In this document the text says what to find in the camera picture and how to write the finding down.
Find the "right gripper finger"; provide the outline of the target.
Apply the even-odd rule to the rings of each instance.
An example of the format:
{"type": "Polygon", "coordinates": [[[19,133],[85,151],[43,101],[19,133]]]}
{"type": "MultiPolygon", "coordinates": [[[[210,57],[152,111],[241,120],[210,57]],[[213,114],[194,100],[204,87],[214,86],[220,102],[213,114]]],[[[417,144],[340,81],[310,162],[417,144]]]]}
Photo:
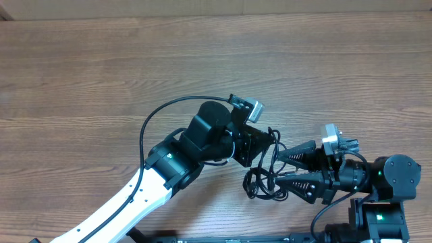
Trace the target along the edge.
{"type": "Polygon", "coordinates": [[[315,203],[326,189],[325,179],[321,172],[289,174],[275,179],[281,189],[292,192],[307,203],[315,203]]]}
{"type": "Polygon", "coordinates": [[[316,142],[310,140],[298,146],[278,152],[278,161],[300,169],[314,169],[316,161],[316,142]]]}

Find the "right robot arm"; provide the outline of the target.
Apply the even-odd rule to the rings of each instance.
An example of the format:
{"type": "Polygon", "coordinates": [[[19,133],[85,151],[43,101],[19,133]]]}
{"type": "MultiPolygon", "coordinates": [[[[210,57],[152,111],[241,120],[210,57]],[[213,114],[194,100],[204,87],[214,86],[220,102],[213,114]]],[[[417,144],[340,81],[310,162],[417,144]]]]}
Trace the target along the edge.
{"type": "Polygon", "coordinates": [[[280,151],[277,159],[304,174],[277,176],[275,184],[306,202],[320,198],[324,212],[345,198],[350,200],[347,223],[310,232],[309,242],[408,242],[410,239],[403,203],[416,197],[421,166],[406,155],[379,157],[369,163],[359,154],[357,140],[341,139],[317,147],[308,141],[280,151]],[[346,193],[340,200],[339,191],[346,193]]]}

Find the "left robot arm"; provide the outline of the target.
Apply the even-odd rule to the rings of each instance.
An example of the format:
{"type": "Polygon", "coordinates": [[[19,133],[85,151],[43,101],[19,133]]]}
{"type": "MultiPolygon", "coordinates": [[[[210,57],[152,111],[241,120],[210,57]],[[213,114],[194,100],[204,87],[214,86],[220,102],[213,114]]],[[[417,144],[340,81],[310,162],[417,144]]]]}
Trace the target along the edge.
{"type": "Polygon", "coordinates": [[[140,154],[132,179],[102,207],[54,242],[119,242],[149,213],[190,185],[213,161],[244,167],[271,144],[270,134],[248,125],[264,105],[253,98],[203,97],[187,128],[178,128],[140,154]]]}

